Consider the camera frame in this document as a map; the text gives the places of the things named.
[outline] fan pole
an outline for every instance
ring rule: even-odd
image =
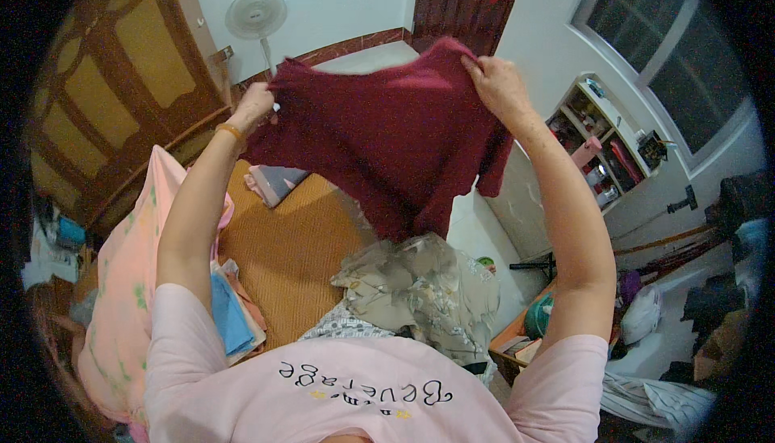
[[[264,58],[266,59],[266,64],[269,65],[271,76],[274,77],[277,74],[277,67],[272,63],[269,51],[269,41],[266,38],[261,38],[261,50],[264,51]]]

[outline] red sweater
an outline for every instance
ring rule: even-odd
[[[446,238],[452,199],[477,174],[497,196],[513,143],[485,107],[451,38],[416,61],[367,75],[331,74],[286,59],[270,84],[278,125],[248,139],[252,164],[320,174],[360,202],[379,238]]]

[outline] person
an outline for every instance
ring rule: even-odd
[[[253,84],[228,119],[236,131],[216,132],[161,235],[145,392],[151,441],[595,440],[616,291],[600,209],[515,66],[461,62],[532,161],[557,258],[547,336],[506,407],[476,376],[402,337],[297,341],[227,368],[208,260],[239,137],[274,103],[266,84]]]

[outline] plastic bag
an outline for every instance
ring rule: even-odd
[[[662,310],[662,292],[654,285],[647,285],[633,299],[622,318],[622,341],[633,344],[656,329]]]

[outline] wooden stick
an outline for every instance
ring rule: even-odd
[[[636,253],[643,251],[644,249],[654,248],[655,246],[664,246],[665,244],[670,244],[672,242],[676,242],[680,239],[688,238],[693,235],[697,235],[699,233],[706,232],[709,229],[712,229],[713,226],[711,225],[702,225],[697,228],[690,229],[689,231],[679,233],[677,235],[668,236],[667,238],[658,239],[655,242],[646,243],[646,244],[640,244],[638,246],[633,246],[632,248],[626,248],[626,249],[615,249],[614,255],[629,255],[630,253]]]

